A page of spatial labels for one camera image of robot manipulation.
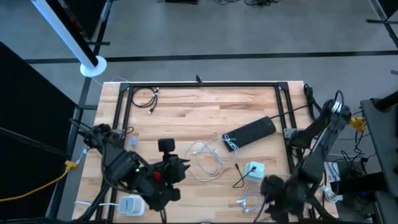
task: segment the black curtain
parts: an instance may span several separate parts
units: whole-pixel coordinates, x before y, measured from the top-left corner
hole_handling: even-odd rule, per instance
[[[0,42],[0,127],[67,151],[75,104]],[[24,194],[64,171],[65,158],[0,134],[0,198]],[[44,217],[55,185],[0,202],[0,220]]]

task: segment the white charger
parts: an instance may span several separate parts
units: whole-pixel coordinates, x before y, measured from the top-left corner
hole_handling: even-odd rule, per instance
[[[139,195],[129,195],[122,197],[119,203],[119,213],[127,216],[143,216],[145,212],[145,202]]]
[[[244,175],[246,180],[250,180],[253,182],[260,182],[264,178],[265,175],[265,166],[262,163],[251,161],[244,166]]]

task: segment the gray floor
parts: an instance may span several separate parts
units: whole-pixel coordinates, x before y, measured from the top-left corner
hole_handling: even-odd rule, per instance
[[[157,3],[155,0],[120,0],[113,3],[104,41],[105,57],[247,54],[277,52],[335,52],[362,50],[397,50],[383,25],[367,24],[378,19],[365,0],[283,0],[269,7],[249,7],[242,1],[219,6],[201,0],[189,4]],[[0,2],[0,40],[24,59],[73,57],[30,1]],[[275,58],[234,60],[192,60],[173,62],[109,63],[99,82],[114,77],[131,81],[185,81],[201,75],[204,80],[304,80],[314,87],[315,98],[322,104],[336,90],[345,94],[352,111],[359,102],[383,97],[396,91],[397,56]],[[43,76],[77,102],[83,86],[79,64],[33,65]],[[101,87],[92,82],[88,104],[97,104]],[[84,115],[92,124],[94,112]],[[353,138],[346,128],[342,138]],[[353,154],[354,142],[337,142],[332,153],[342,149]],[[78,157],[82,143],[76,147]],[[369,138],[361,149],[373,154]],[[373,157],[368,171],[380,170]],[[78,190],[79,172],[68,176],[60,217],[69,220]],[[349,211],[341,217],[353,219]]]

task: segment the wooden table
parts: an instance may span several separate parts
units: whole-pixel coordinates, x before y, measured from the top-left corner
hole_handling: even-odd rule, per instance
[[[105,83],[101,92],[95,124],[112,124],[118,98],[120,83]],[[289,82],[290,95],[293,108],[305,104],[303,82]],[[141,90],[134,95],[136,103],[146,103],[152,97],[150,91]],[[124,95],[123,105],[126,105],[127,94]],[[287,111],[285,97],[284,111]],[[132,106],[129,116],[129,126],[134,127],[131,135],[139,138],[139,145],[134,149],[149,163],[161,160],[162,154],[158,152],[157,140],[160,138],[174,138],[176,149],[174,153],[184,157],[188,147],[197,140],[210,140],[221,137],[222,134],[248,124],[264,116],[278,114],[275,90],[269,87],[200,87],[200,88],[160,88],[159,102],[155,111],[148,114],[148,108]],[[306,128],[311,120],[307,109],[295,111],[298,128]],[[239,150],[236,162],[241,171],[250,161],[261,162],[265,165],[266,175],[289,174],[287,156],[280,118],[274,118],[277,132],[253,142]],[[132,146],[125,145],[127,150]],[[197,176],[208,177],[198,166],[191,152],[199,149],[201,144],[193,147],[188,152],[191,171]],[[233,153],[226,150],[224,144],[215,141],[212,148],[218,150],[222,160],[233,158]],[[198,156],[207,169],[213,169],[214,157],[210,154]],[[81,177],[77,200],[92,202],[100,190],[102,175],[100,171],[101,155],[96,150],[87,154],[83,175]],[[246,186],[257,190],[256,184],[245,182],[245,187],[232,189],[232,185],[239,180],[239,173],[234,167],[234,162],[226,166],[223,175],[211,182],[199,182],[187,171],[187,178],[176,186],[181,190],[181,200],[170,202],[166,206],[168,222],[252,222],[256,213],[243,213],[240,199]],[[118,199],[126,194],[118,192]],[[257,202],[249,199],[248,206]],[[337,217],[336,206],[326,202],[326,209]],[[87,208],[86,205],[75,205],[73,218],[79,217]],[[106,218],[108,209],[104,209],[103,217]],[[263,214],[260,220],[272,221],[268,214]],[[160,222],[157,212],[146,210],[143,217],[127,217],[120,215],[115,209],[114,222]]]

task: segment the yellow cable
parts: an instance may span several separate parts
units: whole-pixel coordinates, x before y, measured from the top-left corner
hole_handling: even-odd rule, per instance
[[[74,169],[74,168],[77,167],[77,164],[74,163],[74,162],[72,162],[72,161],[65,161],[65,165],[66,165],[65,172],[64,172],[60,177],[56,178],[55,180],[53,180],[53,181],[51,181],[51,182],[49,182],[49,183],[47,183],[47,184],[45,184],[45,185],[43,185],[43,186],[37,188],[37,189],[31,190],[30,192],[27,192],[26,194],[23,194],[23,195],[20,195],[20,196],[15,196],[15,197],[2,198],[2,199],[0,199],[0,202],[7,202],[7,201],[11,201],[11,200],[17,200],[17,199],[26,197],[26,196],[28,196],[28,195],[31,195],[31,194],[33,194],[33,193],[39,191],[39,190],[42,190],[42,189],[48,187],[49,185],[52,185],[52,184],[56,183],[57,181],[59,181],[60,179],[62,179],[63,177],[65,177],[65,175],[66,175],[69,171],[71,171],[72,169]]]

